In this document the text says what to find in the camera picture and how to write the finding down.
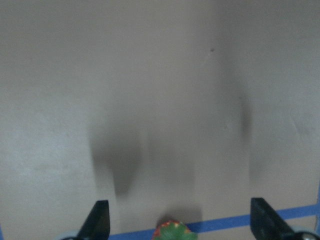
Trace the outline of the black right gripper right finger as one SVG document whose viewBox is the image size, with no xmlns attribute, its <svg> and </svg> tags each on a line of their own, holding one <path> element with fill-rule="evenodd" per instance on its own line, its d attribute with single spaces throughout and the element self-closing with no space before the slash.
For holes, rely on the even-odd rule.
<svg viewBox="0 0 320 240">
<path fill-rule="evenodd" d="M 250 230 L 256 240 L 293 240 L 295 232 L 262 197 L 250 200 Z"/>
</svg>

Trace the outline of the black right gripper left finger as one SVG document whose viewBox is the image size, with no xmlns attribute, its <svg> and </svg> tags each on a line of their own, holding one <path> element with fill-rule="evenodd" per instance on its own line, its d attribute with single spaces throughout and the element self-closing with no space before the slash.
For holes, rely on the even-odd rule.
<svg viewBox="0 0 320 240">
<path fill-rule="evenodd" d="M 108 200 L 98 200 L 80 228 L 79 240 L 107 240 L 110 236 L 110 209 Z"/>
</svg>

